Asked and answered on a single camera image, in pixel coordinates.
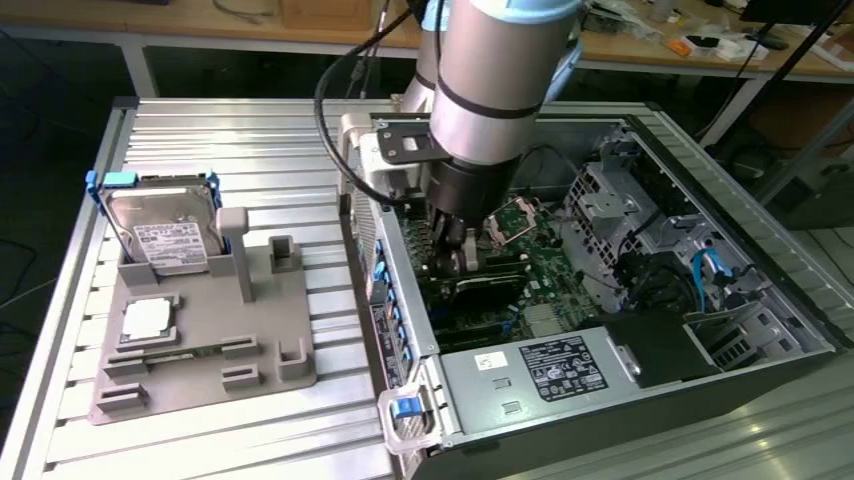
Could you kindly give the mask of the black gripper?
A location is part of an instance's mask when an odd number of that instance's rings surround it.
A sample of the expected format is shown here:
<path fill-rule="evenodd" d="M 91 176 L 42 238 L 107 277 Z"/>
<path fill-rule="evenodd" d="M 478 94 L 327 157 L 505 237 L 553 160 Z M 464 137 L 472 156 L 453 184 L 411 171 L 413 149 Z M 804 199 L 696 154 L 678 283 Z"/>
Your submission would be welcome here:
<path fill-rule="evenodd" d="M 468 226 L 478 226 L 502 205 L 514 175 L 514 159 L 488 166 L 456 158 L 430 162 L 425 180 L 427 203 Z"/>

